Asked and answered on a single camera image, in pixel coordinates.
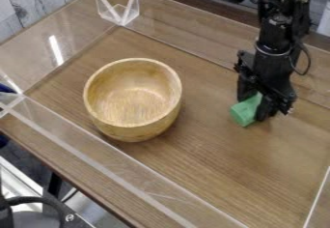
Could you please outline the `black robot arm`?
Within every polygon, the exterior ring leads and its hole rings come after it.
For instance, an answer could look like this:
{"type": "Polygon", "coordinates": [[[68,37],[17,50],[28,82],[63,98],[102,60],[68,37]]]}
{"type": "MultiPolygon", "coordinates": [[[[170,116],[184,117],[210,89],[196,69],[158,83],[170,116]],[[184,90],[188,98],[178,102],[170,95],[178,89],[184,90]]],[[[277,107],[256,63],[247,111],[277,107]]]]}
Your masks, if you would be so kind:
{"type": "MultiPolygon", "coordinates": [[[[240,3],[244,0],[228,0],[240,3]]],[[[238,103],[230,113],[242,126],[290,113],[297,100],[290,77],[305,75],[298,68],[307,56],[302,38],[310,32],[310,0],[251,0],[258,5],[259,36],[252,52],[239,51],[238,103]]]]}

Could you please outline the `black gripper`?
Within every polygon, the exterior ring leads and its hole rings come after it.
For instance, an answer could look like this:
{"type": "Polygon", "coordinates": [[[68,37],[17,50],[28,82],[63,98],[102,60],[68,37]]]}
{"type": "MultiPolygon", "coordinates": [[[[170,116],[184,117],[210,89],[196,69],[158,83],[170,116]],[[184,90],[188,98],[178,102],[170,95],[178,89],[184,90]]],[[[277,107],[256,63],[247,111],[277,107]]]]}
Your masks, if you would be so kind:
{"type": "Polygon", "coordinates": [[[298,98],[290,82],[293,66],[297,63],[295,50],[289,48],[281,53],[255,53],[240,50],[234,69],[238,72],[238,101],[250,99],[256,93],[262,101],[256,107],[255,120],[263,122],[277,112],[287,114],[298,98]]]}

